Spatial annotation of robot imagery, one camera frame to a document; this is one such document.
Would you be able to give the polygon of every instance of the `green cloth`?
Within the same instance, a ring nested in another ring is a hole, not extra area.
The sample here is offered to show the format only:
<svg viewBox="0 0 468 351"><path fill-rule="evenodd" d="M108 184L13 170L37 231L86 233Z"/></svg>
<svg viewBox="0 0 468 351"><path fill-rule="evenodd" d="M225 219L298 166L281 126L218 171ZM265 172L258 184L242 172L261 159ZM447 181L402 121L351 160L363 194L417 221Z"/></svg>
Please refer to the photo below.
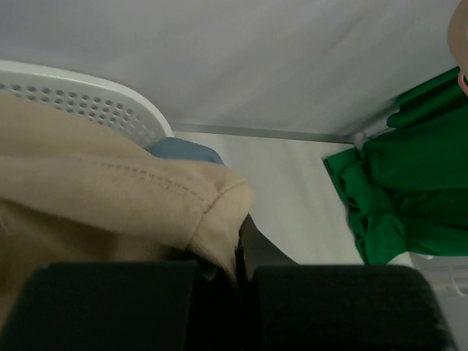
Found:
<svg viewBox="0 0 468 351"><path fill-rule="evenodd" d="M396 130L325 160L366 263L468 255L468 98L457 74L400 96Z"/></svg>

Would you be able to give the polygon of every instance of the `beige cloth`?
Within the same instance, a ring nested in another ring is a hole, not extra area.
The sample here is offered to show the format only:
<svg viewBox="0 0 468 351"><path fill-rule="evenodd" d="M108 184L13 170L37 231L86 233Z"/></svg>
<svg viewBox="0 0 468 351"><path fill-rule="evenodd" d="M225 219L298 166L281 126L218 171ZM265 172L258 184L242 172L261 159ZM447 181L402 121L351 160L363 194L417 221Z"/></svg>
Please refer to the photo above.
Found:
<svg viewBox="0 0 468 351"><path fill-rule="evenodd" d="M111 129L0 94L0 324L45 263L189 250L234 277L252 199L225 166L157 159Z"/></svg>
<svg viewBox="0 0 468 351"><path fill-rule="evenodd" d="M468 0L460 2L450 19L448 46L461 70L468 76Z"/></svg>

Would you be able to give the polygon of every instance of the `white backdrop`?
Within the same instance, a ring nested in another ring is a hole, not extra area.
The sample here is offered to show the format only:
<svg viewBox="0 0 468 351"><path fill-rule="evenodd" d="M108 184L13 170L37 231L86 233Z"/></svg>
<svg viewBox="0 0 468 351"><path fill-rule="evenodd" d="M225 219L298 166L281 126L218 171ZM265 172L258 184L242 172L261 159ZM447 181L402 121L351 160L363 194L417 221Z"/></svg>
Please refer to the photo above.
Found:
<svg viewBox="0 0 468 351"><path fill-rule="evenodd" d="M0 59L139 91L169 122L346 133L454 67L458 0L3 0Z"/></svg>

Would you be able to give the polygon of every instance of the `laundry basket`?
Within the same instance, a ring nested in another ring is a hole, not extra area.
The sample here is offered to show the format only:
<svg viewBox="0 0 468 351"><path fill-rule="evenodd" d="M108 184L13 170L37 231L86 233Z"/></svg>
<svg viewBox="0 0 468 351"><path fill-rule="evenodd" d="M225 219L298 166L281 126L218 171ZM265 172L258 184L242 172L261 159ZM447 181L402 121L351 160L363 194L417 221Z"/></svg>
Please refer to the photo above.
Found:
<svg viewBox="0 0 468 351"><path fill-rule="evenodd" d="M0 92L107 126L142 147L173 136L168 122L149 100L109 80L0 60Z"/></svg>

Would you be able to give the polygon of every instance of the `blue fabric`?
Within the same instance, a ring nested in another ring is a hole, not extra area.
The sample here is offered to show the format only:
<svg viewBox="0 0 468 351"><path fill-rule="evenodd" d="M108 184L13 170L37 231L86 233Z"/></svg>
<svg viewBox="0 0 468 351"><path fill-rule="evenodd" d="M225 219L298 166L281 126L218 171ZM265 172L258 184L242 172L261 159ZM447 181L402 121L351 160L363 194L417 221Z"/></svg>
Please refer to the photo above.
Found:
<svg viewBox="0 0 468 351"><path fill-rule="evenodd" d="M145 150L161 159L191 159L223 165L218 153L206 146L182 140L177 137L167 137L145 147Z"/></svg>

